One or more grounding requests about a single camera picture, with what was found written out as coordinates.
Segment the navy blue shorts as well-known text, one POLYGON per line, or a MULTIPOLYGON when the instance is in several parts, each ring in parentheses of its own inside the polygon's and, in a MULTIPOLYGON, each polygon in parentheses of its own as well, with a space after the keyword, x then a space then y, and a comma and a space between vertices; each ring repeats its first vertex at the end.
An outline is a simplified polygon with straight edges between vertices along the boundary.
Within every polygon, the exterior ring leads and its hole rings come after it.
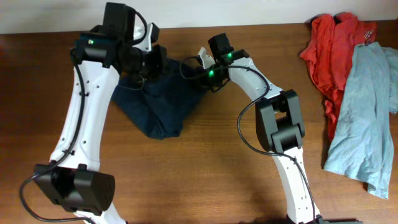
POLYGON ((140 90, 129 88, 128 78, 119 81, 111 99, 121 111, 152 139, 180 136, 183 121, 206 93, 179 72, 180 62, 169 60, 169 72, 140 90))

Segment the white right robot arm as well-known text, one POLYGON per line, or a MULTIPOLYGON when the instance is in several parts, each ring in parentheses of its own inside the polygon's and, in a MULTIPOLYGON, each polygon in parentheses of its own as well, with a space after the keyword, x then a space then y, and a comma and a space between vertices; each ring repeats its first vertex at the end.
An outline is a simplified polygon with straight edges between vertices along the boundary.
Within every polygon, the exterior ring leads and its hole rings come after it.
POLYGON ((202 80, 212 89, 232 81, 251 99, 242 113, 255 109, 258 153, 271 156, 282 181, 287 217, 292 223, 323 223, 313 199, 303 164, 305 129, 300 102, 294 90, 271 83, 243 50, 234 49, 225 33, 208 40, 211 54, 198 56, 205 69, 202 80))

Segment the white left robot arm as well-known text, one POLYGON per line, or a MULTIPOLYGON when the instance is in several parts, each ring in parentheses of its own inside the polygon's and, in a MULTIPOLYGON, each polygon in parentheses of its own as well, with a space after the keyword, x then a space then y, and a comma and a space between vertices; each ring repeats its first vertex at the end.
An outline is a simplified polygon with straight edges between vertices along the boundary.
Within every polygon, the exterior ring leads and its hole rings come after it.
POLYGON ((123 222, 113 204, 115 178, 100 172, 108 106, 123 73, 136 90, 167 69, 166 50, 157 44, 159 28, 137 27, 140 17, 132 7, 108 2, 102 24, 82 32, 70 51, 75 85, 63 131, 49 163, 37 164, 32 180, 74 221, 123 222))

